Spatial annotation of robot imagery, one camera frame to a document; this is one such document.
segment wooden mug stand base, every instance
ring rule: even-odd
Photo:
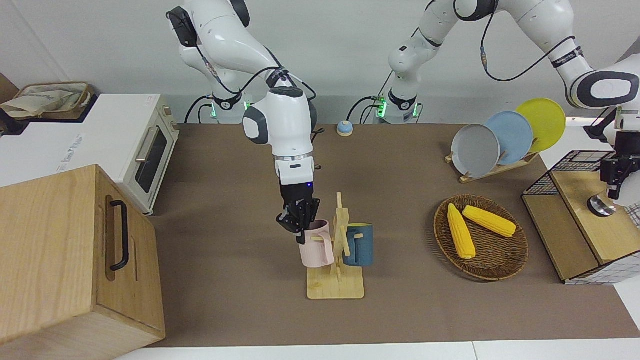
[[[351,255],[347,242],[349,209],[342,207],[342,193],[338,193],[337,200],[332,234],[335,262],[321,268],[307,268],[307,298],[310,300],[364,298],[362,268],[345,265],[342,261],[343,251],[347,256]]]
[[[486,174],[483,177],[469,177],[468,173],[462,175],[458,181],[461,184],[466,184],[466,183],[470,183],[472,181],[476,181],[476,180],[480,180],[480,179],[484,179],[486,177],[490,177],[490,176],[494,176],[497,174],[501,174],[503,172],[507,172],[509,170],[513,170],[515,168],[520,168],[520,167],[525,167],[528,164],[530,164],[540,153],[539,152],[530,152],[529,154],[527,154],[527,156],[525,156],[522,160],[518,161],[517,163],[513,163],[511,165],[497,165],[495,168],[493,168],[493,170],[491,170],[491,172],[489,174]],[[446,161],[447,163],[451,163],[453,162],[453,152],[450,153],[446,158],[444,158],[444,161]]]

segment yellow corn cob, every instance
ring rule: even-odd
[[[465,223],[465,219],[454,204],[449,204],[447,219],[449,220],[449,229],[451,230],[453,244],[456,246],[458,256],[462,259],[473,259],[476,256],[476,247],[471,239],[471,233]]]
[[[476,208],[475,206],[466,206],[462,211],[462,215],[476,224],[506,238],[512,237],[516,232],[516,224],[489,211]]]

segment wooden mug tree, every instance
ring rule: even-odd
[[[342,193],[337,194],[337,202],[331,238],[335,261],[321,268],[307,268],[307,297],[311,300],[364,298],[362,268],[345,265],[342,260],[343,252],[351,255],[347,241],[349,209],[342,207]]]

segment woven tray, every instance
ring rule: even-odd
[[[460,212],[466,205],[471,205],[504,217],[516,224],[516,233],[511,238],[505,238],[465,218],[476,246],[476,257],[469,260],[461,259],[453,244],[447,220],[447,207],[451,203]],[[438,246],[447,259],[466,274],[478,279],[486,281],[508,279],[520,272],[529,258],[527,238],[520,224],[502,206],[484,197],[458,195],[444,201],[436,211],[433,227]]]

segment oven window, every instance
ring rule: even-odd
[[[140,184],[140,187],[145,191],[145,193],[149,193],[149,190],[151,190],[151,184],[156,178],[156,173],[160,167],[160,162],[162,161],[167,144],[166,137],[162,130],[160,127],[157,128],[158,135],[153,147],[151,148],[148,160],[146,163],[140,164],[138,167],[138,173],[136,173],[136,182]]]

